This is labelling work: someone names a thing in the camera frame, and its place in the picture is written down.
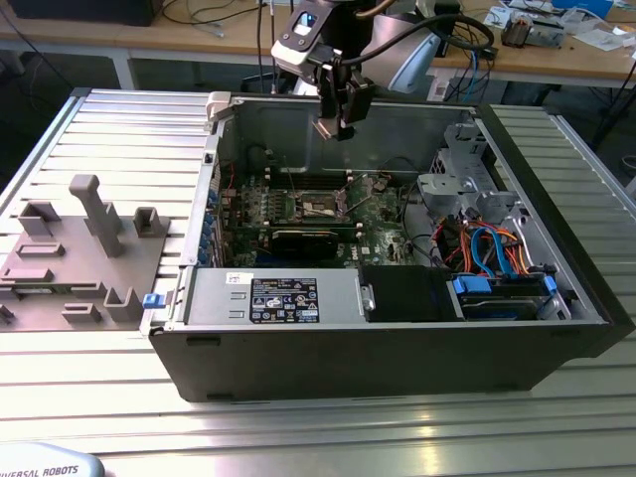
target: black cable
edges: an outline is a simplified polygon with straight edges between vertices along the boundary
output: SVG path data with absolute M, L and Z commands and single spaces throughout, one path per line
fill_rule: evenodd
M 13 22 L 9 19 L 9 17 L 7 16 L 7 14 L 5 13 L 5 11 L 2 9 L 2 7 L 0 6 L 0 14 L 4 17 L 4 19 L 7 21 L 7 23 L 9 24 L 9 26 L 13 29 L 14 32 L 16 32 L 16 34 L 22 39 L 23 42 L 25 42 L 27 45 L 29 45 L 29 47 L 31 48 L 31 50 L 33 50 L 40 58 L 42 58 L 42 61 L 44 63 L 47 64 L 47 66 L 53 71 L 53 73 L 55 73 L 58 78 L 60 80 L 62 80 L 70 89 L 73 89 L 74 86 L 71 84 L 71 82 L 66 79 L 64 77 L 64 75 L 62 75 L 58 69 L 56 67 L 54 67 L 51 62 L 49 60 L 46 59 L 46 57 L 40 52 L 40 50 L 38 50 L 33 43 L 31 43 L 29 41 L 29 39 L 27 37 L 25 37 L 22 32 L 20 30 L 18 30 L 18 27 L 16 27 Z
M 589 86 L 587 89 L 589 89 L 589 92 L 591 92 L 596 99 L 602 102 L 605 107 L 609 107 L 609 104 L 611 103 L 611 101 L 610 103 L 608 103 L 607 97 L 602 97 L 601 93 L 597 91 L 596 88 L 594 87 Z
M 393 156 L 390 157 L 389 159 L 387 159 L 386 161 L 384 161 L 382 164 L 380 164 L 376 170 L 377 171 L 381 171 L 383 166 L 386 166 L 387 164 L 389 164 L 391 161 L 397 160 L 399 159 L 400 161 L 404 161 L 406 164 L 408 164 L 413 171 L 421 174 L 421 171 L 419 169 L 417 169 L 417 166 L 415 166 L 415 163 L 413 161 L 411 161 L 409 158 L 407 158 L 406 156 Z
M 488 41 L 486 43 L 474 45 L 472 43 L 460 41 L 456 37 L 452 35 L 448 35 L 447 33 L 441 32 L 434 27 L 434 25 L 440 22 L 445 23 L 445 22 L 451 22 L 451 21 L 454 21 L 455 23 L 464 23 L 470 27 L 475 27 L 477 30 L 479 30 L 480 33 L 484 34 L 484 36 L 488 39 Z M 488 29 L 488 27 L 486 27 L 479 20 L 475 20 L 474 18 L 466 17 L 458 13 L 446 13 L 443 15 L 436 15 L 434 17 L 430 17 L 425 20 L 422 20 L 421 22 L 416 23 L 413 26 L 402 31 L 401 33 L 395 35 L 393 38 L 388 40 L 386 43 L 384 43 L 380 47 L 377 47 L 372 52 L 368 52 L 365 55 L 361 55 L 356 58 L 343 60 L 341 62 L 341 65 L 343 67 L 352 67 L 352 66 L 364 63 L 372 58 L 375 58 L 377 55 L 381 55 L 386 50 L 394 46 L 395 44 L 401 42 L 404 38 L 408 37 L 409 35 L 412 35 L 416 31 L 421 30 L 422 28 L 428 28 L 431 32 L 433 32 L 435 35 L 441 38 L 444 42 L 446 42 L 449 45 L 452 45 L 453 47 L 460 48 L 461 50 L 469 50 L 473 52 L 478 52 L 480 50 L 489 48 L 490 46 L 492 46 L 493 42 L 495 41 L 495 36 L 493 35 L 493 32 L 491 32 Z
M 166 20 L 170 20 L 173 23 L 178 23 L 179 25 L 206 25 L 208 23 L 215 23 L 215 22 L 221 22 L 223 20 L 227 20 L 228 18 L 233 18 L 233 17 L 237 17 L 238 15 L 243 15 L 245 13 L 249 13 L 249 12 L 255 12 L 256 10 L 260 10 L 263 7 L 266 7 L 267 4 L 263 3 L 262 5 L 258 5 L 257 7 L 253 7 L 253 8 L 247 8 L 245 10 L 240 10 L 239 12 L 234 12 L 230 15 L 226 15 L 225 17 L 221 17 L 221 18 L 213 18 L 212 20 L 206 20 L 203 22 L 184 22 L 183 20 L 177 20 L 176 18 L 172 18 L 171 16 L 168 15 L 166 9 L 174 4 L 175 2 L 177 2 L 178 0 L 170 0 L 170 2 L 168 2 L 166 4 L 165 7 L 163 7 L 163 9 L 161 10 L 161 16 L 164 17 Z
M 614 127 L 614 124 L 618 121 L 618 118 L 620 117 L 622 112 L 625 111 L 627 107 L 629 107 L 629 104 L 633 101 L 633 94 L 636 93 L 636 86 L 632 87 L 630 95 L 627 96 L 627 100 L 623 103 L 619 112 L 617 112 L 615 116 L 612 116 L 612 109 L 614 109 L 614 106 L 619 101 L 620 95 L 625 90 L 625 86 L 627 86 L 627 84 L 629 84 L 630 80 L 632 79 L 632 76 L 634 75 L 635 70 L 636 70 L 636 61 L 634 61 L 634 64 L 632 65 L 632 68 L 630 69 L 629 74 L 627 75 L 627 78 L 625 78 L 625 81 L 623 82 L 620 89 L 616 93 L 614 100 L 610 103 L 609 107 L 607 108 L 607 113 L 600 120 L 598 126 L 596 127 L 596 131 L 594 131 L 594 135 L 592 136 L 592 140 L 590 142 L 590 147 L 592 150 L 596 150 L 598 148 L 598 146 L 603 141 L 605 136 L 609 133 L 611 128 Z
M 488 65 L 488 70 L 486 71 L 486 73 L 484 75 L 482 75 L 482 77 L 478 78 L 475 83 L 473 84 L 473 86 L 479 84 L 480 82 L 482 82 L 483 80 L 486 80 L 486 82 L 482 83 L 478 88 L 473 89 L 473 94 L 476 94 L 478 92 L 484 92 L 486 90 L 486 87 L 488 86 L 488 81 L 490 81 L 490 72 L 493 69 L 494 66 L 494 62 L 490 62 L 489 60 L 486 60 L 486 64 Z M 460 94 L 463 94 L 464 92 L 466 92 L 468 90 L 468 85 L 465 86 L 464 88 L 459 90 Z
M 258 49 L 258 77 L 260 79 L 260 92 L 265 92 L 265 83 L 262 79 L 262 53 L 260 52 L 260 24 L 262 23 L 262 0 L 258 0 L 258 17 L 256 20 L 256 48 Z
M 625 79 L 625 81 L 623 82 L 623 84 L 621 85 L 620 89 L 618 90 L 618 93 L 616 93 L 616 97 L 614 97 L 614 100 L 611 102 L 611 104 L 609 105 L 609 108 L 611 109 L 612 107 L 614 107 L 614 105 L 618 102 L 618 99 L 620 98 L 620 95 L 622 94 L 622 92 L 625 90 L 625 87 L 627 86 L 627 84 L 629 83 L 629 81 L 632 79 L 632 76 L 634 75 L 634 70 L 636 70 L 636 60 L 634 61 L 634 65 L 632 65 L 631 70 L 629 71 L 629 74 L 627 75 L 627 78 Z
M 271 17 L 271 47 L 274 47 L 274 43 L 276 43 L 276 32 L 274 27 L 274 11 L 273 7 L 270 7 L 272 10 L 269 12 Z M 276 58 L 274 55 L 271 55 L 271 69 L 272 69 L 272 80 L 271 80 L 271 92 L 273 94 L 278 93 L 278 75 L 276 74 Z
M 467 41 L 467 42 L 474 42 L 477 40 L 477 35 L 475 35 L 470 28 L 465 28 L 461 25 L 455 25 L 455 27 L 457 28 L 461 28 L 462 30 L 466 30 L 469 34 L 470 34 L 470 39 L 467 39 L 466 37 L 464 37 L 461 34 L 457 34 L 456 36 L 459 37 L 460 39 Z M 466 67 L 466 69 L 464 70 L 464 73 L 462 74 L 460 80 L 457 82 L 457 84 L 451 88 L 450 93 L 448 94 L 448 96 L 446 97 L 446 99 L 444 101 L 449 101 L 452 97 L 453 94 L 455 94 L 455 100 L 459 101 L 459 93 L 460 93 L 460 89 L 461 89 L 461 84 L 463 83 L 464 79 L 466 78 L 466 75 L 468 75 L 468 71 L 470 70 L 470 67 L 473 64 L 473 57 L 472 55 L 469 55 L 468 53 L 466 53 L 465 51 L 462 50 L 462 53 L 464 54 L 464 56 L 468 59 L 468 66 Z
M 481 86 L 481 89 L 480 89 L 481 94 L 479 95 L 478 102 L 481 102 L 484 100 L 484 95 L 486 94 L 486 89 L 488 89 L 488 83 L 490 82 L 490 72 L 495 67 L 495 61 L 494 60 L 492 62 L 486 61 L 486 64 L 488 65 L 488 71 L 486 72 L 486 75 L 477 80 L 477 82 L 479 82 L 483 78 L 486 78 L 486 82 L 484 82 L 484 85 Z
M 0 58 L 0 65 L 2 65 L 7 72 L 11 71 L 9 66 L 1 58 Z M 8 81 L 17 80 L 19 78 L 22 78 L 26 73 L 27 72 L 25 70 L 20 75 L 13 75 L 11 78 L 8 79 Z M 44 99 L 43 97 L 38 96 L 37 94 L 28 93 L 28 92 L 24 91 L 22 89 L 22 85 L 20 84 L 19 81 L 16 81 L 16 87 L 17 87 L 18 91 L 20 91 L 21 95 L 23 95 L 25 98 L 29 99 L 29 103 L 30 103 L 29 105 L 31 106 L 31 108 L 35 112 L 37 112 L 41 116 L 47 118 L 48 120 L 53 119 L 52 115 L 45 114 L 44 112 L 40 111 L 37 107 L 35 107 L 35 105 L 33 104 L 33 100 L 36 99 L 37 101 L 41 102 L 42 104 L 45 104 L 46 106 L 48 106 L 53 111 L 58 111 L 59 110 L 59 108 L 57 106 L 55 106 L 52 102 L 48 101 L 47 99 Z
M 430 263 L 432 265 L 437 265 L 439 266 L 439 263 L 437 263 L 437 260 L 435 260 L 435 258 L 428 253 L 426 250 L 424 250 L 421 246 L 419 246 L 417 243 L 414 242 L 415 239 L 417 239 L 418 237 L 422 237 L 425 234 L 419 234 L 417 236 L 411 237 L 408 234 L 408 229 L 406 228 L 406 207 L 408 207 L 408 200 L 410 199 L 410 194 L 413 192 L 413 189 L 415 188 L 415 186 L 417 185 L 417 181 L 414 181 L 412 183 L 412 185 L 408 188 L 408 192 L 406 192 L 406 196 L 404 198 L 404 204 L 401 207 L 401 228 L 404 231 L 404 235 L 406 236 L 406 240 L 410 242 L 411 245 L 413 245 L 413 248 L 415 250 L 417 250 L 419 253 L 421 253 L 422 255 L 424 255 L 426 258 L 428 258 L 428 260 L 430 261 Z
M 227 8 L 230 5 L 232 5 L 233 3 L 235 3 L 237 0 L 230 0 L 227 3 L 224 3 L 223 5 L 219 5 L 217 7 L 205 7 L 205 8 L 200 8 L 199 10 L 196 10 L 194 12 L 192 12 L 191 16 L 192 17 L 196 17 L 197 15 L 199 15 L 201 12 L 207 12 L 209 10 L 221 10 L 222 8 Z

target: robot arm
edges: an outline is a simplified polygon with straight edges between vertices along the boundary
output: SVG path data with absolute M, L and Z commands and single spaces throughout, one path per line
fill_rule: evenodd
M 320 111 L 315 126 L 325 139 L 353 137 L 352 124 L 367 117 L 374 95 L 374 84 L 362 74 L 363 62 L 407 36 L 428 28 L 451 45 L 474 51 L 488 48 L 494 41 L 492 32 L 481 22 L 447 14 L 422 20 L 362 55 L 373 37 L 374 17 L 394 2 L 385 0 L 376 6 L 375 0 L 305 0 L 274 44 L 271 52 L 278 65 L 317 87 Z M 474 27 L 487 42 L 473 45 L 436 30 L 436 24 L 448 21 Z

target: blue latch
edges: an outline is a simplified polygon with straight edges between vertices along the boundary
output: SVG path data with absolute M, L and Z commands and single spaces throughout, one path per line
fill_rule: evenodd
M 146 293 L 143 296 L 142 306 L 144 310 L 156 310 L 166 307 L 166 295 L 160 293 Z
M 557 293 L 557 283 L 555 282 L 554 278 L 548 275 L 544 278 L 544 283 L 546 284 L 546 288 L 548 289 L 550 295 L 554 295 L 555 293 Z
M 488 278 L 478 275 L 459 275 L 453 280 L 453 288 L 461 293 L 492 293 Z

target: blue cable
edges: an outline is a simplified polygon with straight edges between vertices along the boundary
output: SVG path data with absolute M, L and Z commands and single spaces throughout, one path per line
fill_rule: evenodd
M 499 260 L 499 266 L 501 267 L 501 271 L 503 271 L 505 274 L 507 275 L 511 275 L 511 276 L 517 276 L 517 273 L 515 273 L 515 271 L 513 270 L 512 266 L 510 266 L 509 261 L 506 259 L 506 255 L 504 254 L 504 246 L 501 244 L 501 239 L 499 238 L 499 234 L 497 234 L 497 231 L 488 228 L 488 227 L 482 227 L 477 229 L 474 233 L 473 233 L 473 237 L 470 240 L 470 252 L 473 255 L 473 261 L 477 264 L 477 266 L 479 266 L 482 270 L 484 270 L 486 273 L 488 273 L 488 276 L 490 276 L 491 278 L 495 277 L 495 273 L 493 272 L 493 270 L 491 270 L 490 268 L 488 268 L 483 261 L 481 261 L 481 258 L 479 257 L 479 250 L 478 250 L 478 242 L 479 242 L 479 237 L 484 233 L 484 232 L 488 232 L 493 236 L 493 241 L 495 242 L 495 249 L 497 250 L 497 259 Z
M 475 52 L 470 52 L 473 59 L 473 78 L 470 79 L 470 83 L 468 84 L 468 90 L 466 91 L 466 95 L 461 100 L 461 102 L 466 102 L 468 97 L 473 92 L 473 86 L 475 85 L 475 80 L 477 79 L 477 70 L 479 69 L 479 62 L 477 61 L 477 55 Z

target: table leg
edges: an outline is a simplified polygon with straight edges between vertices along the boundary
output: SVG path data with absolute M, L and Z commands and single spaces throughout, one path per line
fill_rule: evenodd
M 119 87 L 121 89 L 139 89 L 137 77 L 132 67 L 132 59 L 128 56 L 127 52 L 123 50 L 117 52 L 117 54 L 112 55 L 110 59 L 115 66 Z

